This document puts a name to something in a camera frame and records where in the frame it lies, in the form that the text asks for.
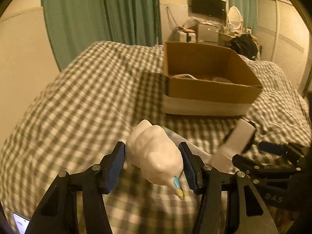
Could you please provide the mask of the grey cloth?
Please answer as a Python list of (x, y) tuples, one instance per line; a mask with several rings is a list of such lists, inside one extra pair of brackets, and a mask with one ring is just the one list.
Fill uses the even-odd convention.
[(212, 81), (222, 82), (222, 83), (232, 83), (232, 81), (230, 81), (229, 79), (222, 78), (222, 77), (214, 77)]

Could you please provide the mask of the brown cardboard box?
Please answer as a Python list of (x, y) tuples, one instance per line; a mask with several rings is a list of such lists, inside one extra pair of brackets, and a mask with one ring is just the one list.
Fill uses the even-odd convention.
[[(190, 74), (197, 78), (175, 78)], [(243, 116), (262, 91), (262, 84), (234, 50), (215, 45), (166, 42), (162, 110), (182, 116)], [(232, 83), (212, 81), (214, 77)]]

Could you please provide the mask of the white cylindrical humidifier bottle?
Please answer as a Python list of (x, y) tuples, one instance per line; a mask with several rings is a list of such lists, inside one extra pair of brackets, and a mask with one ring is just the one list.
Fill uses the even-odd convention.
[(229, 173), (234, 165), (232, 158), (236, 154), (241, 154), (246, 146), (252, 141), (256, 131), (253, 122), (241, 118), (223, 144), (212, 155), (209, 164), (219, 172)]

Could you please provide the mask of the white bear plush toy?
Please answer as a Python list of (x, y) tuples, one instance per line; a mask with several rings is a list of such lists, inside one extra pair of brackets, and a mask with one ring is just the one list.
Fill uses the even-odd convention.
[(179, 181), (183, 157), (161, 126), (146, 119), (139, 122), (126, 141), (125, 153), (124, 169), (135, 166), (150, 183), (167, 186), (179, 199), (184, 199)]

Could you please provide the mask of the black clothes on chair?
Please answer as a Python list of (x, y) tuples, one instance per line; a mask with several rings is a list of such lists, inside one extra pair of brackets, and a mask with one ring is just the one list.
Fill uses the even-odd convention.
[(232, 38), (228, 41), (227, 45), (237, 54), (243, 55), (250, 60), (255, 61), (257, 58), (258, 47), (250, 34), (242, 34), (241, 36)]

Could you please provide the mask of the white toothpaste tube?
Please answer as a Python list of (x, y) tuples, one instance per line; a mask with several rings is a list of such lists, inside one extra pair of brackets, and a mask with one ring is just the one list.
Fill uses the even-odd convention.
[(195, 144), (191, 143), (190, 141), (188, 141), (184, 137), (180, 136), (179, 134), (175, 133), (174, 131), (172, 131), (166, 127), (163, 127), (163, 129), (166, 132), (166, 135), (176, 144), (176, 146), (179, 146), (180, 143), (185, 142), (185, 143), (187, 143), (188, 147), (190, 148), (190, 151), (193, 154), (200, 156), (200, 158), (203, 161), (207, 160), (209, 162), (209, 160), (212, 157), (209, 153), (205, 152), (204, 150), (202, 150), (201, 148), (199, 148)]

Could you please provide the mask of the white louvered wardrobe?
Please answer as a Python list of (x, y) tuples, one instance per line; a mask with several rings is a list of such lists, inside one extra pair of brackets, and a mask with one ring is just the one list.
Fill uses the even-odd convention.
[(256, 37), (261, 60), (276, 63), (299, 88), (305, 74), (309, 31), (295, 7), (284, 0), (257, 0)]

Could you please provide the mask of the large green curtain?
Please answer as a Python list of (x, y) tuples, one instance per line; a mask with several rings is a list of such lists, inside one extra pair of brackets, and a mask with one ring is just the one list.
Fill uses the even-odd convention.
[(153, 47), (162, 42), (159, 0), (41, 0), (60, 71), (96, 41)]

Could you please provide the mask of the grey mini fridge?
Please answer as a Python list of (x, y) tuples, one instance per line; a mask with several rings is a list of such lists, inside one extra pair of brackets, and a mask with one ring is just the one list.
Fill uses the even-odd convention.
[(217, 26), (208, 24), (198, 24), (196, 36), (198, 42), (218, 42), (219, 29)]

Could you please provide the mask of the grey white checkered bedsheet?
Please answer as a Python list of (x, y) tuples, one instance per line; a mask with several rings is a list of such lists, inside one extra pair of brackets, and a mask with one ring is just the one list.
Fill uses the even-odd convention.
[[(308, 104), (272, 62), (242, 57), (263, 85), (246, 114), (256, 124), (245, 156), (281, 165), (258, 143), (311, 143)], [(1, 203), (13, 230), (13, 213), (30, 219), (60, 171), (78, 173), (99, 163), (117, 141), (126, 141), (143, 119), (168, 128), (214, 154), (236, 119), (166, 116), (161, 111), (163, 48), (95, 42), (34, 100), (1, 148)], [(122, 171), (104, 195), (113, 233), (191, 233), (200, 196), (179, 200), (148, 182), (140, 170)]]

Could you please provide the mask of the wooden dressing table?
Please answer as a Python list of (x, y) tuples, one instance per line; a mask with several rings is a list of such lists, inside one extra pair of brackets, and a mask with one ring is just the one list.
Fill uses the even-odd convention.
[(258, 43), (258, 38), (256, 36), (253, 36), (252, 34), (249, 34), (249, 33), (242, 33), (242, 34), (234, 33), (234, 35), (229, 35), (226, 33), (219, 32), (217, 45), (220, 47), (226, 47), (227, 43), (231, 39), (233, 39), (235, 37), (242, 36), (242, 35), (249, 35), (255, 43)]

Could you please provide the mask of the white oval vanity mirror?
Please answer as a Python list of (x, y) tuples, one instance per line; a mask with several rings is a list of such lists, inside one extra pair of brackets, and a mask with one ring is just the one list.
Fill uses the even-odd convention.
[(243, 27), (243, 16), (236, 6), (231, 6), (227, 13), (227, 24), (235, 31)]

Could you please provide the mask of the lit phone screen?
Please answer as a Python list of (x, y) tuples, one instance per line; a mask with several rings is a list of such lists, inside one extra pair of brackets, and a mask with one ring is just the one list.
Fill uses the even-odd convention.
[(25, 234), (30, 220), (18, 215), (17, 213), (13, 213), (13, 218), (17, 228), (17, 233)]

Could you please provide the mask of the black wall television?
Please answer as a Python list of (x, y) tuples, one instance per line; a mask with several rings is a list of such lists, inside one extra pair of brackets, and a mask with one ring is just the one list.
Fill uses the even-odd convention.
[(191, 0), (191, 11), (196, 14), (226, 19), (226, 2), (222, 0)]

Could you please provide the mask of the green curtain by wardrobe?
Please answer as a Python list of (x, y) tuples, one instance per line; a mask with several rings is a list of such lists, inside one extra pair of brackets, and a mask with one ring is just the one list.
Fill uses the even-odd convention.
[(255, 34), (258, 22), (257, 0), (229, 0), (229, 6), (238, 8), (243, 17), (243, 27), (250, 28)]

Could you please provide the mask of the white suitcase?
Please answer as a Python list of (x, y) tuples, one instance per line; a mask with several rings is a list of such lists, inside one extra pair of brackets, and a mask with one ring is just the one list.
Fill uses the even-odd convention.
[(175, 42), (196, 43), (196, 34), (194, 32), (176, 31), (173, 34)]

